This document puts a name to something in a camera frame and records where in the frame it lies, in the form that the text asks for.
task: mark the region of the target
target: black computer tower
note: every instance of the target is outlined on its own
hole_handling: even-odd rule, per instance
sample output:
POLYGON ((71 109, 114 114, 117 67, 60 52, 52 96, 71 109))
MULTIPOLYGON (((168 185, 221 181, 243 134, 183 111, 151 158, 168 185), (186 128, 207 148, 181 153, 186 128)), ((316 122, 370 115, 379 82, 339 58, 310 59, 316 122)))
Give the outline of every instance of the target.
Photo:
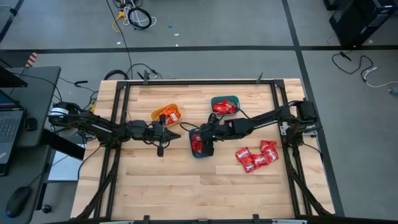
POLYGON ((323 0, 328 10, 336 10, 342 0, 323 0))
POLYGON ((397 9, 398 0, 343 1, 329 21, 342 46, 360 46, 397 9))

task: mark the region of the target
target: gray floor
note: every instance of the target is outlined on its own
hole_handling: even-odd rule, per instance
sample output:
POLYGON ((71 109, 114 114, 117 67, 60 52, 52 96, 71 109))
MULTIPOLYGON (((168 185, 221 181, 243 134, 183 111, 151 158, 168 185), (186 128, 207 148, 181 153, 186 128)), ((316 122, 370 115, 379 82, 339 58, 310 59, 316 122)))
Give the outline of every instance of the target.
MULTIPOLYGON (((322 0, 288 0, 300 45, 338 45, 328 24, 330 12, 322 0)), ((144 9, 159 19, 149 30, 125 28, 130 47, 204 45, 292 45, 280 0, 145 0, 144 9)), ((94 0, 25 1, 1 49, 70 49, 123 47, 111 29, 112 18, 104 2, 94 0)), ((387 21, 370 39, 373 45, 398 44, 398 18, 387 21)), ((338 52, 303 52, 310 83, 325 128, 345 215, 398 220, 398 156, 395 141, 398 98, 388 87, 365 85, 359 74, 347 75, 331 62, 338 52)), ((360 55, 372 58, 378 70, 369 75, 375 85, 398 80, 398 50, 355 51, 353 62, 336 62, 347 70, 358 65, 360 55)), ((133 63, 146 63, 165 78, 301 78, 295 52, 206 51, 132 53, 133 63)), ((61 77, 88 80, 98 89, 112 69, 126 70, 126 53, 40 54, 35 66, 62 67, 61 77)), ((65 101, 83 106, 90 92, 63 81, 58 87, 65 101)), ((47 194, 58 197, 61 191, 47 194)), ((71 203, 73 197, 62 203, 71 203)), ((54 209, 67 217, 66 207, 54 209)), ((53 216, 40 215, 42 222, 53 216)))

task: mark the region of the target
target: laptop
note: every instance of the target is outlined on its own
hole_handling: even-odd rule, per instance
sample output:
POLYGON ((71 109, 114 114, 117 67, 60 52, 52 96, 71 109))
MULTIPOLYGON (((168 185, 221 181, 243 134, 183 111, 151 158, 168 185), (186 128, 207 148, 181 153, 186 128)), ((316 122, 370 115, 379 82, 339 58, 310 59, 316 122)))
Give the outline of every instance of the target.
POLYGON ((8 163, 24 114, 24 108, 0 90, 0 165, 8 163))

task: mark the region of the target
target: wooden table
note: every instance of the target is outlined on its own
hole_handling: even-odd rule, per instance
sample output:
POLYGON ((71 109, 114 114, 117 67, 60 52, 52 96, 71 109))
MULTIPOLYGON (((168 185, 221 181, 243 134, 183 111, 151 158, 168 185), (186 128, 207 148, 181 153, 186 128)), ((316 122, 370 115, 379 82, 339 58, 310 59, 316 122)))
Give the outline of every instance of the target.
MULTIPOLYGON (((303 99, 299 79, 285 79, 284 82, 289 101, 303 99)), ((110 119, 115 89, 116 81, 101 82, 96 114, 110 119)), ((131 117, 149 123, 152 111, 176 103, 182 110, 184 121, 200 125, 211 113, 211 98, 223 95, 236 95, 249 116, 274 110, 269 85, 133 86, 127 120, 131 117)), ((240 117, 241 113, 232 116, 240 117)), ((276 124, 258 129, 244 139, 216 142, 214 156, 206 159, 192 156, 188 133, 179 125, 169 129, 182 137, 170 143, 164 157, 157 157, 155 146, 140 141, 123 144, 112 220, 142 220, 144 215, 150 215, 151 220, 248 219, 255 213, 260 218, 294 217, 276 124), (259 154, 261 139, 278 142, 279 160, 246 174, 236 160, 235 152, 248 146, 252 153, 259 154)), ((317 146, 313 138, 305 137, 305 142, 317 146)), ((97 147, 98 142, 90 142, 85 157, 97 147)), ((333 213, 319 153, 307 146, 301 146, 300 153, 308 188, 333 213)), ((77 216, 96 192, 103 156, 104 149, 100 149, 82 167, 71 217, 77 216)), ((296 189, 300 211, 304 214, 301 191, 297 186, 296 189)), ((107 199, 108 192, 105 192, 102 215, 107 199)))

